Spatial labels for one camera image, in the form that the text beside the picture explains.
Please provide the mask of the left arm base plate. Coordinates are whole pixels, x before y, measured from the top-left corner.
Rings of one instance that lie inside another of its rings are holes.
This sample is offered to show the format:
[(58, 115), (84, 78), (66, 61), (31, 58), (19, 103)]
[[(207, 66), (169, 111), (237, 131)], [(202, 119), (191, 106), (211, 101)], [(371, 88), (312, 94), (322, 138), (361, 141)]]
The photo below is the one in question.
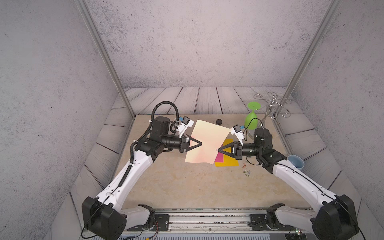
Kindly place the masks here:
[(167, 232), (169, 230), (170, 215), (168, 214), (154, 214), (150, 215), (149, 219), (144, 225), (134, 226), (126, 229), (128, 232)]

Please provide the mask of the magenta paper sheet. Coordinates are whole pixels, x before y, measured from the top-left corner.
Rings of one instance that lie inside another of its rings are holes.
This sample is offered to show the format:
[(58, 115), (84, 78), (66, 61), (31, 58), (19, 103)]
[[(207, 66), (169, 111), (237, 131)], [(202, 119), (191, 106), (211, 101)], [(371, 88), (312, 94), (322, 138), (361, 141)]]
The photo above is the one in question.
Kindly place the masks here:
[(223, 163), (224, 162), (224, 155), (222, 153), (218, 153), (215, 158), (215, 163)]

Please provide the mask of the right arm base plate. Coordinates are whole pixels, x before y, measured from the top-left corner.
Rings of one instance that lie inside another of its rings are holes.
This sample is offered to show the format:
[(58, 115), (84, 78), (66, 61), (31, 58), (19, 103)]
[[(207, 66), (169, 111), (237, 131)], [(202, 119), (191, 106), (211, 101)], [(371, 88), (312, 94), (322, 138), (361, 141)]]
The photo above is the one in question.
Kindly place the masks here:
[(269, 227), (266, 214), (250, 214), (248, 226), (253, 231), (292, 231), (294, 227), (278, 224), (275, 227)]

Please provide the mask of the salmon pink paper sheet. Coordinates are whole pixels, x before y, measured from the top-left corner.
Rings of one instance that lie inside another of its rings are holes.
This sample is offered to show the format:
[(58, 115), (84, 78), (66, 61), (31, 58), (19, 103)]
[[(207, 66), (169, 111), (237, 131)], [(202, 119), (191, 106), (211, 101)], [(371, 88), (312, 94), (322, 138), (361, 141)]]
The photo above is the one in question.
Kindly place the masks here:
[(230, 129), (206, 121), (197, 120), (191, 137), (202, 143), (201, 146), (187, 152), (186, 163), (215, 163), (218, 149), (222, 146)]

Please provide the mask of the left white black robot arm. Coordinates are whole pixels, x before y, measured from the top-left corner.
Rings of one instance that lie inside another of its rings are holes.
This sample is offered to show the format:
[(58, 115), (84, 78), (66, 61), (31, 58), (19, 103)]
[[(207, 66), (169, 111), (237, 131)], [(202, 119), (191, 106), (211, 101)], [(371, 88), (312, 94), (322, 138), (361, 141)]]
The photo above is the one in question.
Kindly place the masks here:
[(125, 230), (136, 227), (157, 232), (154, 208), (139, 204), (125, 213), (121, 210), (141, 175), (161, 153), (174, 149), (184, 153), (202, 146), (202, 142), (185, 133), (193, 124), (188, 117), (180, 118), (174, 103), (163, 101), (157, 104), (148, 128), (130, 145), (130, 159), (123, 169), (95, 198), (87, 197), (82, 203), (83, 230), (104, 240), (117, 240)]

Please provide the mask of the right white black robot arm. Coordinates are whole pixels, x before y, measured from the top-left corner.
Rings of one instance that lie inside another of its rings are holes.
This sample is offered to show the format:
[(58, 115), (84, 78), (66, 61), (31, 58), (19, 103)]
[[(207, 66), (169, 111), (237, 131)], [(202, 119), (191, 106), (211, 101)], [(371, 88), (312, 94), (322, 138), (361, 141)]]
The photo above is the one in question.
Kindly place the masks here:
[(266, 210), (266, 225), (272, 231), (291, 226), (307, 231), (319, 240), (349, 240), (362, 230), (358, 224), (353, 200), (338, 196), (302, 173), (288, 157), (273, 148), (273, 136), (264, 126), (255, 129), (253, 143), (244, 143), (244, 127), (230, 129), (236, 141), (218, 149), (219, 153), (236, 160), (255, 157), (258, 165), (294, 189), (311, 210), (289, 207), (282, 203)]

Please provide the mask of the yellow paper sheet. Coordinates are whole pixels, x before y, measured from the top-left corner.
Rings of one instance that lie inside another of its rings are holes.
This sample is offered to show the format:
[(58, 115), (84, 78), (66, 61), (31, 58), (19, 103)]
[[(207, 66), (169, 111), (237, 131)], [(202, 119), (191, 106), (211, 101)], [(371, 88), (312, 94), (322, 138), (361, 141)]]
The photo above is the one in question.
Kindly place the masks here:
[[(223, 142), (223, 145), (226, 145), (226, 144), (233, 142), (233, 141), (234, 141), (233, 139), (226, 139)], [(239, 166), (238, 160), (236, 160), (234, 158), (230, 158), (226, 155), (224, 155), (224, 162), (223, 163), (215, 163), (215, 167), (236, 167), (236, 166)]]

